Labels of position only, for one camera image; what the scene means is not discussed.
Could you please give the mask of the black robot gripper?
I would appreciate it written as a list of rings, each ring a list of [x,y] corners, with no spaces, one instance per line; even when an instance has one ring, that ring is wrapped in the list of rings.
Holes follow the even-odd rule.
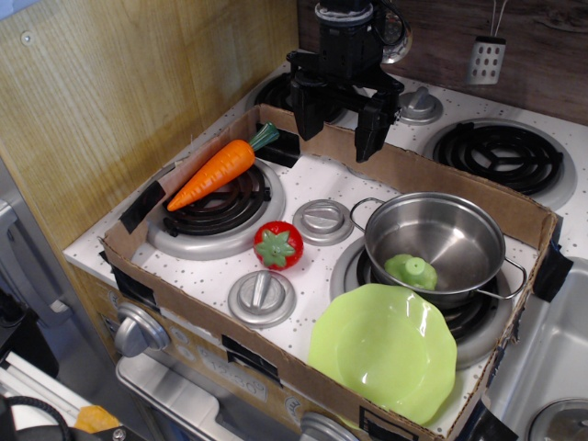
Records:
[[[381,34],[388,10],[402,16],[391,1],[320,1],[314,7],[319,49],[293,51],[287,56],[291,105],[304,141],[322,131],[325,122],[332,123],[340,116],[340,107],[328,92],[337,93],[341,87],[376,92],[356,99],[358,163],[381,150],[399,112],[403,85],[381,68]]]

